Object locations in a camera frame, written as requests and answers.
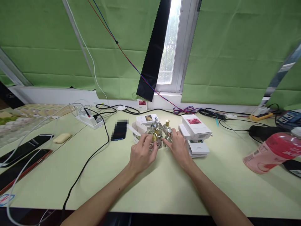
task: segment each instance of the glass perfume bottle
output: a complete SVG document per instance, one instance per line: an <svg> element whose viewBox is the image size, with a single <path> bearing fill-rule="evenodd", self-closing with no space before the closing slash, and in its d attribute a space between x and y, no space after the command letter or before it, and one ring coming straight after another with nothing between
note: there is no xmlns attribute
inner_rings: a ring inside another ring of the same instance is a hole
<svg viewBox="0 0 301 226"><path fill-rule="evenodd" d="M157 134L154 133L153 140L152 140L152 142L150 143L150 148L149 148L150 152L153 151L153 149L154 149L154 143L155 143L155 142L157 142Z"/></svg>
<svg viewBox="0 0 301 226"><path fill-rule="evenodd" d="M150 152L153 151L154 149L154 143L156 142L157 143L157 147L158 149L162 148L162 135L161 134L158 134L158 128L155 129L155 133L153 134L153 140L152 142L150 143Z"/></svg>
<svg viewBox="0 0 301 226"><path fill-rule="evenodd" d="M162 132L163 132L163 129L162 129L162 124L161 123L159 123L159 121L158 120L155 120L155 125L156 125L156 127L159 129L159 131L158 131L158 134L162 134Z"/></svg>
<svg viewBox="0 0 301 226"><path fill-rule="evenodd" d="M148 134L154 134L155 128L157 128L157 125L153 123L150 127L150 130L148 131Z"/></svg>
<svg viewBox="0 0 301 226"><path fill-rule="evenodd" d="M162 129L163 129L163 133L165 135L167 135L168 133L168 129L171 129L171 127L169 126L169 120L167 119L165 124L162 126Z"/></svg>
<svg viewBox="0 0 301 226"><path fill-rule="evenodd" d="M155 118L155 124L158 126L158 128L162 127L162 124L159 122L159 119L157 117Z"/></svg>
<svg viewBox="0 0 301 226"><path fill-rule="evenodd" d="M160 130L158 128L155 129L155 134L157 135L157 146L158 146L158 149L162 148L162 133L160 134L159 133Z"/></svg>
<svg viewBox="0 0 301 226"><path fill-rule="evenodd" d="M165 138L168 142L172 142L172 130L171 129L167 129L166 133L165 133Z"/></svg>

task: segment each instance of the pink bottle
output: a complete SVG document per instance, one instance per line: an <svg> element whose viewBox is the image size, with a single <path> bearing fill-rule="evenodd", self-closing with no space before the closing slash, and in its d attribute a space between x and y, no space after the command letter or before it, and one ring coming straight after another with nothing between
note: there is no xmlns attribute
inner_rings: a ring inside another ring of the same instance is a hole
<svg viewBox="0 0 301 226"><path fill-rule="evenodd" d="M275 133L252 154L243 158L253 172L264 174L281 163L301 155L301 127L291 133Z"/></svg>

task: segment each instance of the smartphone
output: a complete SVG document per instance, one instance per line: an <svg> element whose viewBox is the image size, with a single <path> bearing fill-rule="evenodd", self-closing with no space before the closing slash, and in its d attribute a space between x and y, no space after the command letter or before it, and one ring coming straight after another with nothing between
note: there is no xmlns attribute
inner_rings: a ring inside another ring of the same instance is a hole
<svg viewBox="0 0 301 226"><path fill-rule="evenodd" d="M36 154L38 150L33 151L24 159L19 161L17 164L9 168L8 170L4 171L0 174L0 195L6 192L15 182L17 176L26 165L26 163L31 159L31 157ZM42 149L40 150L36 156L28 163L26 168L24 169L23 173L19 177L19 180L28 174L34 167L36 167L39 163L41 163L48 155L52 153L52 150Z"/></svg>
<svg viewBox="0 0 301 226"><path fill-rule="evenodd" d="M118 141L125 139L126 131L128 129L128 120L120 120L116 123L114 132L111 136L111 141Z"/></svg>
<svg viewBox="0 0 301 226"><path fill-rule="evenodd" d="M35 138L31 139L30 141L22 144L18 147L16 152L13 154L13 156L5 163L2 167L9 167L15 162L22 159L24 156L35 150L37 147L41 146L43 143L47 142L53 138L51 134L40 134L36 136ZM11 152L8 152L7 154L0 157L0 164L5 162L6 159L9 158L9 156L13 153L14 150Z"/></svg>

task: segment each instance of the black cable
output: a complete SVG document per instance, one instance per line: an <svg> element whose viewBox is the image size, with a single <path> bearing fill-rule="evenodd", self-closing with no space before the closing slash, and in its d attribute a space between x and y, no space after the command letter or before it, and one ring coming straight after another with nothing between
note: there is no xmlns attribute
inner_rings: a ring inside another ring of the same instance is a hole
<svg viewBox="0 0 301 226"><path fill-rule="evenodd" d="M225 115L221 115L219 113L209 111L209 110L207 110L207 108L206 109L201 108L200 110L198 110L198 113L200 113L201 115L210 117L210 118L220 119L220 120L223 120L223 121L228 120Z"/></svg>
<svg viewBox="0 0 301 226"><path fill-rule="evenodd" d="M220 111L220 110L216 110L216 109L213 109L213 108L205 108L205 110L207 110L207 109L211 109L211 110L215 110L215 111ZM231 114L240 114L240 115L250 115L250 114L247 114L247 113L240 113L240 112L228 112L228 111L220 111L220 112L231 113Z"/></svg>
<svg viewBox="0 0 301 226"><path fill-rule="evenodd" d="M223 126L222 124L221 124L221 121L222 121L222 119L219 121L219 124L222 126L222 127L224 127L224 128L226 128L226 129L228 129L228 130L233 130L233 131L249 131L249 130L234 130L234 129L231 129L231 128L227 128L227 127L225 127L225 126Z"/></svg>
<svg viewBox="0 0 301 226"><path fill-rule="evenodd" d="M99 115L99 116L100 116L101 119L103 120L104 128L105 128L105 130L106 130L107 137L108 137L108 141L103 145L103 146L105 146L106 144L109 143L110 138L109 138L108 130L107 130L107 127L106 127L106 123L104 122L103 117L102 117L101 115ZM66 204L67 204L67 201L68 201L68 199L69 199L69 197L70 197L70 194L71 194L71 191L72 191L73 187L75 186L75 184L76 184L77 181L79 180L79 178L80 178L82 172L84 171L84 169L85 169L86 165L88 164L88 162L90 161L90 159L91 159L91 158L92 158L92 157L93 157L93 156L94 156L94 155L95 155L95 154L96 154L103 146L101 146L99 149L97 149L97 150L90 156L90 158L86 161L86 163L85 163L84 167L82 168L80 174L78 175L76 181L74 182L74 184L73 184L72 187L70 188L70 190L69 190L69 192L68 192L68 196L67 196L67 198L66 198L66 200L65 200L65 202L64 202L64 205L63 205L61 221L59 222L59 224L58 224L57 226L61 225L62 222L63 222L63 220L64 220L64 215L65 215L65 210L66 210Z"/></svg>
<svg viewBox="0 0 301 226"><path fill-rule="evenodd" d="M246 122L257 123L257 124L260 124L260 125L263 125L263 126L270 127L270 126L269 126L269 125L267 125L267 124L263 124L263 123L260 123L260 122L255 122L255 121L247 121L247 120L243 120L243 119L228 119L228 120L235 120L235 121L246 121Z"/></svg>
<svg viewBox="0 0 301 226"><path fill-rule="evenodd" d="M256 140L253 136L251 136L251 135L249 135L253 140L255 140L255 141L257 141L257 142L259 142L259 143L262 143L261 141L258 141L258 140Z"/></svg>
<svg viewBox="0 0 301 226"><path fill-rule="evenodd" d="M108 106L108 105L105 105L105 104L97 104L97 105L96 105L96 108L98 108L98 109L108 109L108 108L114 108L114 107L117 107L117 106L123 106L123 105ZM183 113L183 114L179 115L179 114L176 114L176 113L174 113L174 112L167 111L167 110L163 110L163 109L160 109L160 108L156 108L156 109L152 109L152 110L148 110L148 111L145 111L145 112L140 113L140 111L137 110L137 109L135 109L135 108L132 108L132 107L129 107L129 106L125 106L125 107L126 107L126 109L123 110L123 112L128 113L128 114L131 114L131 115L142 115L142 114L145 114L145 113L148 113L148 112L151 112L151 111L155 111L155 110L165 111L165 112L168 112L168 113L177 115L177 116L190 115L190 114L191 114L191 113Z"/></svg>
<svg viewBox="0 0 301 226"><path fill-rule="evenodd" d="M88 112L87 112L87 110L90 110L90 111L93 111L94 113L96 113L96 115L93 115L93 117L96 119L97 118L97 116L100 116L100 115L103 115L103 114L111 114L111 113L115 113L115 112L117 112L117 110L115 109L115 108L112 108L114 111L108 111L108 112L102 112L102 113L98 113L98 112L96 112L96 111L94 111L94 110L91 110L91 109L89 109L89 108L84 108L84 110L86 111L86 113L87 113L87 115L89 115L88 114Z"/></svg>
<svg viewBox="0 0 301 226"><path fill-rule="evenodd" d="M271 104L271 105L269 105L267 108L270 108L270 107L273 106L273 105L276 105L276 106L277 106L277 110L273 112L274 115L275 115L275 124L276 124L277 127L282 127L282 125L281 125L280 123L277 123L277 114L279 113L279 110L280 110L279 104L276 104L276 103L275 103L275 104Z"/></svg>

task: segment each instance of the bottle cap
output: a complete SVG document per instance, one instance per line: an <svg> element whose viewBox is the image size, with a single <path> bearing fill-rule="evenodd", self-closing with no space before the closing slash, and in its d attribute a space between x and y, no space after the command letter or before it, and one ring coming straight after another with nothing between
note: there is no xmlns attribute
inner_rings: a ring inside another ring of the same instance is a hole
<svg viewBox="0 0 301 226"><path fill-rule="evenodd" d="M293 128L291 132L293 135L297 137L301 137L301 127Z"/></svg>

